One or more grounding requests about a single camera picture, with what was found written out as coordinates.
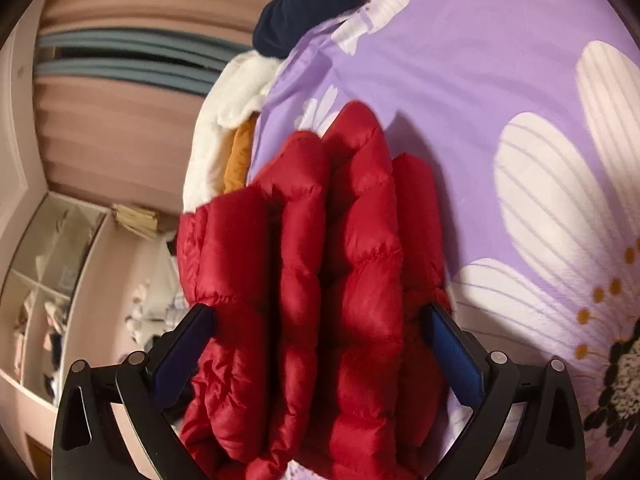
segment white cloth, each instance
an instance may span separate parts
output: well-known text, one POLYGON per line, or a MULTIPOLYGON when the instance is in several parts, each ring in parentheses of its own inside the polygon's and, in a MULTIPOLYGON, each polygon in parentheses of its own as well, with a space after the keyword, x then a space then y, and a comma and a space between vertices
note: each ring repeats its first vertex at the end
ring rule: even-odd
POLYGON ((185 213, 196 211, 224 191, 233 132, 260 111, 281 64, 279 59, 251 50, 233 58, 220 74, 196 121, 182 190, 185 213))
POLYGON ((14 346, 14 375, 17 379, 20 379, 22 371, 22 357, 24 355, 24 334, 14 332, 14 346))
POLYGON ((47 313, 47 322, 50 327, 53 328, 60 335, 65 335, 66 332, 66 314, 64 311, 64 304, 59 300, 45 301, 44 310, 47 313))
POLYGON ((125 326, 129 335, 139 346, 144 348, 147 341, 153 336, 161 336, 166 332, 166 323, 164 319, 133 319, 127 318, 125 326))

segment flower petal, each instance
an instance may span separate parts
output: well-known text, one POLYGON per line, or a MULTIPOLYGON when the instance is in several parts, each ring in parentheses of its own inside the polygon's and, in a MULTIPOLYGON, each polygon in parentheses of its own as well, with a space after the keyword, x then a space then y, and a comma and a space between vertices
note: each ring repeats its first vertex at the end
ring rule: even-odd
MULTIPOLYGON (((521 364, 561 357, 571 370, 594 373, 604 363, 576 347, 589 334, 575 316, 546 292, 505 264, 484 258, 463 267, 449 285, 454 318, 488 350, 499 349, 521 364)), ((605 350, 606 342, 589 342, 605 350)))
POLYGON ((307 99, 302 103, 302 115, 296 118, 294 127, 297 130, 311 130, 314 124, 314 116, 318 107, 318 99, 307 99))
POLYGON ((373 34, 388 25, 398 12, 409 5, 410 1, 411 0, 372 0, 365 6, 372 25, 369 29, 369 34, 373 34))
POLYGON ((606 472, 615 462, 631 437, 631 431, 625 431, 618 443, 610 447, 606 437, 607 425, 603 424, 598 430, 585 431, 584 447, 587 452, 587 460, 593 464, 587 472, 589 480, 598 478, 598 474, 606 472))
POLYGON ((334 123, 335 118, 338 116, 339 113, 340 112, 334 112, 332 114, 329 114, 328 117, 324 121, 322 121, 318 130, 316 131, 319 137, 324 137, 324 134, 329 129, 329 126, 331 126, 334 123))
POLYGON ((634 308, 628 244, 593 173, 560 131, 533 113, 514 117, 500 137, 494 179, 505 227, 533 270, 578 306, 591 306, 594 288, 607 290, 617 278, 626 301, 620 317, 634 308))
POLYGON ((283 478, 284 480, 324 480, 320 475, 317 475, 311 471, 311 469, 307 469, 295 460, 290 460, 289 463, 287 463, 287 470, 283 478))
POLYGON ((331 35, 334 43, 346 53, 354 56, 358 47, 358 39, 367 33, 367 24, 364 22, 359 12, 356 12, 340 27, 336 28, 331 35))
POLYGON ((333 85, 329 86, 329 88, 326 90, 326 92, 324 92, 324 95, 322 96, 322 100, 318 105, 318 110, 316 110, 316 116, 314 117, 315 131, 318 131, 320 129, 320 124, 329 113, 329 110, 331 110, 331 107, 334 105, 336 97, 338 97, 338 89, 333 85))
POLYGON ((578 91, 600 159, 640 235, 640 68, 618 49, 591 41, 577 65, 578 91))

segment down jacket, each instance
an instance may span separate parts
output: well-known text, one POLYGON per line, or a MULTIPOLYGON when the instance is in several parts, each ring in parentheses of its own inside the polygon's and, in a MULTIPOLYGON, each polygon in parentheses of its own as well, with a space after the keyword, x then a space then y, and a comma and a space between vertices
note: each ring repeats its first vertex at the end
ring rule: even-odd
POLYGON ((218 332, 181 439, 211 478, 415 479, 445 383, 419 313, 447 304, 430 169, 373 113, 289 137, 249 186, 180 218, 178 266, 218 332))

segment blue gripper pad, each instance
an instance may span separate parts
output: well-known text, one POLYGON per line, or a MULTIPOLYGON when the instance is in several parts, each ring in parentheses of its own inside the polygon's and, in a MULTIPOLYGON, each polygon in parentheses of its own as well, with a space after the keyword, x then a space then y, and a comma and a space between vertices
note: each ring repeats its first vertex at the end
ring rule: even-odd
POLYGON ((176 327, 175 331, 180 331, 180 337, 168 350, 151 379, 153 399, 161 409, 177 402, 198 365, 202 351, 216 333, 215 309, 206 305, 199 308, 197 313, 193 309, 176 327))
POLYGON ((433 307, 427 307, 424 315, 424 339, 436 357, 440 369, 456 394, 460 404, 474 411, 484 400, 484 379, 479 364, 463 343, 465 333, 449 317, 445 320, 433 307))

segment navy clothing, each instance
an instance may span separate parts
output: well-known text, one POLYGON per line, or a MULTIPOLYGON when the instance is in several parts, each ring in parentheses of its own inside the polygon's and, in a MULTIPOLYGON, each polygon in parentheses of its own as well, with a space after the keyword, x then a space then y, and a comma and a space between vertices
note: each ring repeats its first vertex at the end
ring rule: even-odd
POLYGON ((55 371, 60 370, 60 361, 62 361, 62 336, 58 332, 49 334, 51 341, 51 364, 55 371))
POLYGON ((319 23, 361 5, 364 0, 273 0, 254 30, 254 49, 285 58, 302 36, 319 23))

